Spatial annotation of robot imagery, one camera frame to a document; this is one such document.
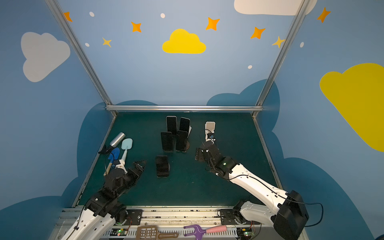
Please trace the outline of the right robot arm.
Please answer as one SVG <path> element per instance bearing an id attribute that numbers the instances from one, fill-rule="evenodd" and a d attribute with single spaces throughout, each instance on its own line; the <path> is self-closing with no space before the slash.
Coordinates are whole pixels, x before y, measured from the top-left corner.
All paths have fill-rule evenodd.
<path id="1" fill-rule="evenodd" d="M 244 202 L 240 206 L 243 219 L 273 227 L 285 240 L 299 239 L 309 213 L 298 192 L 288 193 L 267 183 L 233 158 L 224 157 L 214 144 L 196 148 L 195 160 L 206 162 L 216 176 L 240 186 L 265 205 L 260 207 L 250 201 Z"/>

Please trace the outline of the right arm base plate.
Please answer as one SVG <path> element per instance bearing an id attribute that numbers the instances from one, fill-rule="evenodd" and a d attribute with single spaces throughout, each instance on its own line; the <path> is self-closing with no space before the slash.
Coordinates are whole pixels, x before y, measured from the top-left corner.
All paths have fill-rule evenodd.
<path id="1" fill-rule="evenodd" d="M 217 215 L 222 225 L 260 225 L 261 223 L 246 220 L 239 211 L 234 209 L 220 209 Z"/>

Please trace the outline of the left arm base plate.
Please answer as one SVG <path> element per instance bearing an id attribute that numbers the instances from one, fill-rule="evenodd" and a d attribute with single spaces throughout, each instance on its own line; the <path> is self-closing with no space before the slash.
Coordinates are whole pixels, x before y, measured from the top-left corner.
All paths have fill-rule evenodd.
<path id="1" fill-rule="evenodd" d="M 141 219 L 143 215 L 143 210 L 141 209 L 127 209 L 122 210 L 117 216 L 116 216 L 116 223 L 117 226 L 139 226 L 141 224 Z"/>

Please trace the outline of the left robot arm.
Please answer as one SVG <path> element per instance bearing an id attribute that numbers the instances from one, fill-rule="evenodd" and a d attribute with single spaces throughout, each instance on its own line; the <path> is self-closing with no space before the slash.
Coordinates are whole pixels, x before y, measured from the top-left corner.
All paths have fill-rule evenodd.
<path id="1" fill-rule="evenodd" d="M 103 187 L 86 202 L 82 211 L 62 237 L 63 240 L 98 240 L 116 223 L 128 219 L 126 205 L 119 198 L 134 187 L 145 170 L 147 162 L 133 162 L 132 168 L 119 165 L 105 176 Z"/>

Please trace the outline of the white phone stand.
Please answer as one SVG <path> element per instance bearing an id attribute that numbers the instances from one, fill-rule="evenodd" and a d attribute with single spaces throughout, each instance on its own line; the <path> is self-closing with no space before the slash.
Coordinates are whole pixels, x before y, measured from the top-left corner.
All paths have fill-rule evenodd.
<path id="1" fill-rule="evenodd" d="M 207 133 L 215 134 L 216 123 L 215 122 L 206 122 L 205 123 L 205 138 Z"/>

